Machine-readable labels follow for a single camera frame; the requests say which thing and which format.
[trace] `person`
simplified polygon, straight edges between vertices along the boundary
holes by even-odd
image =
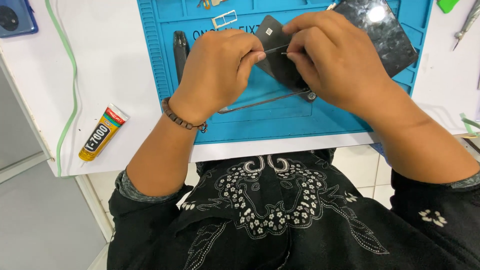
[[[116,179],[108,268],[480,269],[479,164],[390,79],[367,34],[342,15],[305,13],[283,31],[295,34],[287,56],[310,88],[381,138],[392,209],[362,197],[332,165],[334,149],[198,162],[192,190],[184,181],[197,130],[163,114]],[[201,125],[240,96],[264,58],[252,34],[207,32],[171,111]]]

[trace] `yellow tube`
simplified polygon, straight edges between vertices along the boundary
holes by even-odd
[[[78,153],[78,157],[83,160],[82,166],[85,162],[94,160],[100,154],[128,118],[112,103],[108,105],[96,128]]]

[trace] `white table surface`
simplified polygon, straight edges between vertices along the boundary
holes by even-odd
[[[62,175],[122,170],[160,117],[150,60],[137,2],[62,0],[60,15],[78,64],[79,113],[61,151]],[[474,0],[460,1],[449,14],[434,5],[413,99],[453,134],[466,130],[464,112],[474,118],[479,99],[480,22],[455,52],[460,30]],[[6,65],[44,143],[56,145],[72,111],[72,66],[43,0],[30,0],[39,32],[0,40]],[[131,119],[99,157],[79,167],[78,152],[109,103]],[[315,136],[194,146],[191,161],[226,159],[376,141],[373,134]],[[49,162],[56,174],[56,164]]]

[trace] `white flower print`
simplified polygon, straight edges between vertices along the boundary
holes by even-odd
[[[350,195],[350,198],[345,198],[348,202],[354,202],[354,201],[357,201],[358,197],[357,196],[353,196],[351,193],[349,193],[348,195]]]
[[[429,209],[425,211],[419,212],[419,215],[422,216],[422,220],[427,221],[427,222],[432,222],[435,223],[436,225],[443,227],[444,224],[447,224],[447,220],[440,215],[439,211],[435,211],[435,216],[431,214],[431,211]]]

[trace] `white floor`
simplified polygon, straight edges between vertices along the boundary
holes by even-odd
[[[368,145],[338,148],[333,161],[358,188],[364,197],[374,198],[387,208],[391,208],[390,197],[394,191],[390,186],[391,168],[373,148]],[[194,163],[189,164],[186,184],[195,186],[199,177]],[[115,189],[115,179],[120,171],[91,173],[88,176],[100,199],[105,212],[112,216],[108,209],[108,200]]]

